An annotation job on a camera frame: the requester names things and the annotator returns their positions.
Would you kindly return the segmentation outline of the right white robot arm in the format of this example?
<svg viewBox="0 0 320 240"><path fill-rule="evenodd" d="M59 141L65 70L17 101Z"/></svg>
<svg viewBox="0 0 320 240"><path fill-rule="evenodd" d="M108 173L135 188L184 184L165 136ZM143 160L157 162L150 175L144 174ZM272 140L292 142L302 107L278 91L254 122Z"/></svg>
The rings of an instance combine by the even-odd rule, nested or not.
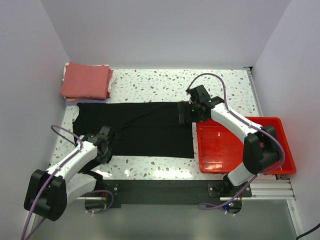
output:
<svg viewBox="0 0 320 240"><path fill-rule="evenodd" d="M258 174L269 171L285 158L276 129L262 126L232 110L219 96L210 97L203 85L187 90L189 101L178 103L180 124L206 122L211 119L233 133L243 144L242 162L223 177L215 189L233 197L241 186Z"/></svg>

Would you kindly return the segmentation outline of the black t-shirt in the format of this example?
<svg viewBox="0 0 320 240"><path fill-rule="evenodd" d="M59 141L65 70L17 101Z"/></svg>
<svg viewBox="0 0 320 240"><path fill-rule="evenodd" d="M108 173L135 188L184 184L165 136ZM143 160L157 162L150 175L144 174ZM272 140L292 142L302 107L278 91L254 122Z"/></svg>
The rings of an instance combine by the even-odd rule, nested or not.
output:
<svg viewBox="0 0 320 240"><path fill-rule="evenodd" d="M73 132L116 132L115 156L194 158L191 124L181 124L176 102L78 103Z"/></svg>

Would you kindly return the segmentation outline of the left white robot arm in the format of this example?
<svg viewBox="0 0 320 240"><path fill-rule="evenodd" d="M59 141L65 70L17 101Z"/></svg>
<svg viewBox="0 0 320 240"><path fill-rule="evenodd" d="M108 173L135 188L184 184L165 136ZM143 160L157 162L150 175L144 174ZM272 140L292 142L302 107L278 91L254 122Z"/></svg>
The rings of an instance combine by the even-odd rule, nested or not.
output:
<svg viewBox="0 0 320 240"><path fill-rule="evenodd" d="M114 193L106 190L103 177L92 171L112 158L116 132L103 126L97 133L77 137L75 149L46 170L37 169L30 177L24 209L56 221L68 204L83 195L102 196L104 207L113 203Z"/></svg>

